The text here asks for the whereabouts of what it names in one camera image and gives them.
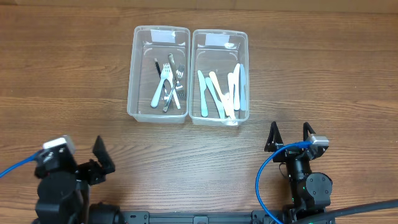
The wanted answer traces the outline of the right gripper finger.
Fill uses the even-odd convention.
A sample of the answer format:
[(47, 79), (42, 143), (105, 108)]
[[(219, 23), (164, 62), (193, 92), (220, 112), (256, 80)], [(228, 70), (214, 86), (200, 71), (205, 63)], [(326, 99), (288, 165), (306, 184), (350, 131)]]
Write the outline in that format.
[(308, 138), (312, 135), (315, 134), (315, 131), (311, 127), (311, 125), (308, 122), (304, 122), (303, 124), (303, 140), (307, 141)]
[(281, 147), (284, 146), (284, 143), (282, 141), (279, 129), (277, 127), (277, 123), (273, 121), (271, 123), (271, 128), (269, 132), (269, 137), (266, 141), (266, 145), (264, 147), (264, 150), (266, 152), (276, 152), (279, 150)]

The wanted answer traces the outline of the yellow plastic knife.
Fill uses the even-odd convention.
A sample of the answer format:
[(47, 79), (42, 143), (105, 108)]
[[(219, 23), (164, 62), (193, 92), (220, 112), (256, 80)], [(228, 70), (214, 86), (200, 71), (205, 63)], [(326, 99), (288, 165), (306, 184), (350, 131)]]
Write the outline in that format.
[(226, 115), (230, 116), (231, 112), (229, 111), (229, 108), (228, 108), (228, 99), (224, 96), (224, 94), (221, 91), (220, 84), (218, 82), (216, 73), (214, 71), (211, 71), (209, 73), (209, 76), (210, 76), (211, 81), (213, 82), (215, 90), (217, 91), (217, 93), (218, 93), (218, 95), (220, 97), (220, 100), (221, 100), (221, 102), (223, 104), (223, 107), (224, 107), (224, 110), (226, 112)]

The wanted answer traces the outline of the pale blue knife bottom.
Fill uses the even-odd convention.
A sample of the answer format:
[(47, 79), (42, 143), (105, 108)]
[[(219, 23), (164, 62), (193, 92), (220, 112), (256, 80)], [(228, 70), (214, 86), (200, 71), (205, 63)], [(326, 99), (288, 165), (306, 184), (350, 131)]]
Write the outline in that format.
[(220, 119), (225, 119), (225, 112), (222, 102), (218, 99), (213, 82), (210, 77), (205, 78), (206, 85), (213, 97)]

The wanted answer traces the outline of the light blue knife top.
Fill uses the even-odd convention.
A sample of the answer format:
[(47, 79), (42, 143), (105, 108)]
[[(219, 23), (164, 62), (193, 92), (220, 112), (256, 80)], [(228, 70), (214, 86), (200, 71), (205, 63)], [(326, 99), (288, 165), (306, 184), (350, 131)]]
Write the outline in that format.
[(205, 90), (207, 88), (206, 82), (205, 82), (205, 77), (203, 76), (202, 72), (200, 70), (197, 71), (198, 73), (198, 80), (200, 84), (200, 103), (201, 103), (201, 115), (203, 117), (208, 116), (208, 108), (206, 105), (206, 99), (205, 99)]

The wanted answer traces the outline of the cream plastic knife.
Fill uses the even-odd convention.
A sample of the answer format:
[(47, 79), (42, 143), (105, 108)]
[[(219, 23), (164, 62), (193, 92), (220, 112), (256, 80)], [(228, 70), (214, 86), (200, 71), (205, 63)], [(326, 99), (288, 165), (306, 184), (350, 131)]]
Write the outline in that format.
[(229, 88), (229, 117), (235, 119), (234, 115), (234, 74), (228, 73), (228, 88)]

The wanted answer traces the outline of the white plastic knife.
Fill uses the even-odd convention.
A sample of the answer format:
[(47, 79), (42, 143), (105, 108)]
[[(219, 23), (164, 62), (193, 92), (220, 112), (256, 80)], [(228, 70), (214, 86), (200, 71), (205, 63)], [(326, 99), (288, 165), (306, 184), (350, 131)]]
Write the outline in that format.
[(234, 72), (233, 72), (233, 80), (234, 80), (234, 110), (238, 111), (240, 109), (240, 99), (239, 99), (239, 73), (240, 73), (240, 64), (237, 63)]

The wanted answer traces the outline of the short silver metal fork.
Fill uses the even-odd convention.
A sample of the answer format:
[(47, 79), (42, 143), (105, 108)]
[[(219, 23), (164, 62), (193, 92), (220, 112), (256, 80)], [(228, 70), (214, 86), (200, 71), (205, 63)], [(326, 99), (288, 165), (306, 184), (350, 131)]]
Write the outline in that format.
[(175, 66), (174, 56), (172, 54), (168, 54), (168, 59), (169, 59), (170, 67), (171, 67), (172, 74), (174, 77), (174, 81), (175, 81), (175, 91), (177, 93), (177, 96), (180, 99), (185, 100), (186, 99), (185, 90), (184, 90), (183, 85), (180, 83), (180, 81), (178, 79), (177, 68)]

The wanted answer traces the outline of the thin white plastic fork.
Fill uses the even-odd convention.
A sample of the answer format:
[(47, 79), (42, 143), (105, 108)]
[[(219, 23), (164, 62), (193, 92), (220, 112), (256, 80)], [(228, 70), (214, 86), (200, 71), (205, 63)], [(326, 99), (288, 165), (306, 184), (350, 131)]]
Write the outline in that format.
[[(171, 88), (173, 88), (174, 87), (174, 76), (173, 76), (172, 72), (169, 72), (168, 81), (170, 83)], [(178, 96), (177, 96), (176, 90), (173, 91), (172, 95), (173, 95), (173, 98), (174, 98), (174, 102), (175, 102), (175, 104), (177, 106), (177, 109), (180, 110), (181, 106), (180, 106), (180, 102), (178, 100)]]

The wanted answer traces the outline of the thick white plastic fork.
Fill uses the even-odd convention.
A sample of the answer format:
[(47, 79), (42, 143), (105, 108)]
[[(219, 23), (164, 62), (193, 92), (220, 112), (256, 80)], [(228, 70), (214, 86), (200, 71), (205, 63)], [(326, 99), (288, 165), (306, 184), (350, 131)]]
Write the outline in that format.
[(153, 107), (153, 108), (156, 108), (159, 104), (161, 90), (162, 90), (164, 82), (166, 80), (169, 80), (169, 78), (170, 78), (170, 71), (171, 71), (170, 64), (169, 63), (163, 64), (163, 69), (160, 74), (160, 82), (158, 84), (158, 87), (157, 87), (157, 89), (154, 93), (154, 96), (152, 98), (152, 101), (150, 103), (151, 107)]

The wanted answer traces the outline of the black-handled metal fork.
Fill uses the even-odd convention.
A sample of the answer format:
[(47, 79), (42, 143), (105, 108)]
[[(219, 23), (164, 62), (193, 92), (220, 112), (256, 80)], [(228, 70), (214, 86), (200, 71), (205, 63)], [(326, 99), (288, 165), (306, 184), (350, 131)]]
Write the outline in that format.
[[(155, 63), (155, 66), (156, 66), (156, 69), (157, 69), (157, 72), (158, 72), (158, 74), (159, 74), (159, 77), (161, 77), (161, 70), (160, 70), (160, 65), (159, 65), (159, 63), (158, 63), (158, 60), (155, 58), (154, 59), (154, 63)], [(163, 91), (164, 91), (164, 101), (166, 102), (168, 99), (169, 99), (169, 94), (167, 93), (167, 89), (165, 88), (165, 85), (163, 85), (162, 86), (162, 89), (163, 89)]]

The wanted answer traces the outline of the long silver metal fork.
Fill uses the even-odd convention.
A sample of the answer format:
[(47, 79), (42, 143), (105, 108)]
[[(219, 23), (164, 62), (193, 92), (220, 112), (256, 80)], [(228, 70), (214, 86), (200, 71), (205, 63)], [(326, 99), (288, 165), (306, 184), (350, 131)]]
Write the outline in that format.
[(178, 85), (178, 72), (177, 71), (173, 71), (172, 67), (170, 66), (169, 63), (165, 64), (166, 67), (166, 71), (169, 73), (169, 76), (167, 78), (167, 80), (170, 83), (170, 87), (171, 87), (171, 91), (168, 95), (167, 100), (165, 101), (165, 105), (164, 105), (164, 111), (167, 112), (168, 107), (172, 104), (171, 101), (174, 100), (177, 109), (180, 110), (181, 106), (180, 106), (180, 102), (179, 102), (179, 98), (178, 98), (178, 93), (177, 93), (177, 85)]

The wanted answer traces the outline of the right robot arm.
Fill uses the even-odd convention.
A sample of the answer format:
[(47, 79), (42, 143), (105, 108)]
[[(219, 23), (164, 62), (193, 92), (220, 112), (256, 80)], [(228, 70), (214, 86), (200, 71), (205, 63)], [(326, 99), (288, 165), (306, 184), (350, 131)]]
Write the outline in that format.
[(325, 136), (316, 134), (308, 122), (303, 124), (303, 140), (309, 146), (293, 146), (278, 153), (272, 161), (285, 164), (293, 204), (282, 209), (285, 220), (299, 220), (324, 212), (330, 205), (332, 180), (324, 173), (312, 172), (310, 161), (321, 157), (329, 147)]

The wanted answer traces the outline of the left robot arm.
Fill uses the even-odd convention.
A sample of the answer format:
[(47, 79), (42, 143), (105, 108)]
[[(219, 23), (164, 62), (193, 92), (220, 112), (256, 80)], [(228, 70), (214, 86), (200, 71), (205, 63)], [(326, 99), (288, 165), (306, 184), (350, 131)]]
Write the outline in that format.
[(90, 187), (105, 182), (106, 175), (115, 171), (102, 138), (98, 136), (93, 146), (96, 160), (77, 164), (75, 151), (73, 141), (63, 135), (43, 143), (34, 156), (34, 175), (40, 179), (34, 223), (122, 223), (119, 208), (90, 205)]

